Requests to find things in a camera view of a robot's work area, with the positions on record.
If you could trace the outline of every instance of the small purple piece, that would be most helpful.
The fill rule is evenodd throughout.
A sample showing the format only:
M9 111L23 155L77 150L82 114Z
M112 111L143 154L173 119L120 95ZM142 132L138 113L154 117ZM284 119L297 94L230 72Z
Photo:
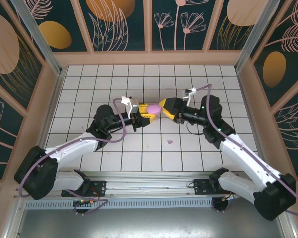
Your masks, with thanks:
M149 114L159 115L161 113L161 110L162 108L159 104L153 104L153 105L147 106L147 113Z

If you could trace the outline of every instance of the purple cable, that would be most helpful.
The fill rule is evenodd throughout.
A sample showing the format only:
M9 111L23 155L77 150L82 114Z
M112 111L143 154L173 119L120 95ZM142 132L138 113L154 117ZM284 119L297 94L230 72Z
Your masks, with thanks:
M70 142L64 144L63 146L60 146L59 148L57 148L57 149L51 151L50 153L47 153L47 154L44 155L42 158L40 158L37 162L35 162L35 163L32 165L32 167L28 170L28 172L25 174L25 176L24 176L22 182L20 183L20 187L19 187L19 191L18 191L19 196L20 196L20 197L28 197L28 196L30 196L29 194L28 194L28 195L23 195L23 194L22 194L22 189L23 189L24 183L25 183L25 181L27 180L27 178L29 177L30 173L35 169L35 167L36 167L40 162L42 162L43 160L45 160L46 158L48 158L50 155L52 155L52 154L54 154L54 153L57 153L58 151L60 151L60 150L62 150L62 149L64 149L64 148L66 148L66 147L68 147L68 146L70 146L70 145L73 145L73 144L75 144L75 143L77 143L77 142L83 142L83 141L86 141L86 140L97 140L97 141L103 141L103 142L108 142L108 143L117 143L117 142L122 141L122 140L124 139L124 137L126 136L127 132L126 132L126 125L125 125L123 116L121 115L121 113L120 113L120 111L119 111L119 108L118 108L117 105L116 105L116 102L117 102L118 100L121 100L121 99L120 99L120 98L116 98L116 99L114 99L114 100L113 100L113 104L114 104L114 106L115 106L115 108L116 108L116 110L117 110L117 112L118 112L118 116L119 116L119 118L120 118L120 120L121 120L121 122L122 122L122 126L123 126L123 134L122 134L122 137L121 137L120 139L118 139L118 140L104 140L104 139L95 138L95 137L86 137L86 138L76 139L76 140L70 141ZM74 193L74 192L72 192L72 191L69 191L69 190L67 190L67 192L70 193L70 194L72 194L72 195L74 195L74 196L76 196L76 197L82 198L82 199L84 199L84 200L89 200L89 201L104 201L104 203L102 203L100 206L98 206L98 207L95 208L95 209L92 209L91 212L97 211L100 207L102 207L103 205L105 205L105 204L108 202L107 199L96 200L96 199L91 199L91 198L87 198L87 197L79 196L78 194L76 194L76 193Z
M252 157L268 174L270 174L276 181L278 181L288 192L290 192L297 200L298 200L298 195L292 191L283 181L281 181L277 176L275 176L272 172L270 172L270 170L268 168L266 168L266 166L264 166L260 160L258 160L256 158L256 156L254 156L247 148L244 148L241 144L239 144L237 141L235 141L234 139L228 137L227 135L225 135L223 132L219 131L218 128L216 127L216 125L213 123L211 115L210 115L210 95L211 95L211 88L212 85L208 84L206 86L203 86L201 88L198 88L197 91L202 90L208 88L208 94L207 94L207 101L206 101L206 110L207 110L207 116L208 116L208 120L211 124L211 126L215 129L215 131L217 131L221 136L223 136L224 138L228 139L229 141L233 142L235 145L237 145L239 148L241 148L242 150L244 150L250 157ZM289 211L286 210L286 212L293 214L295 216L298 216L297 212L293 212L293 211Z

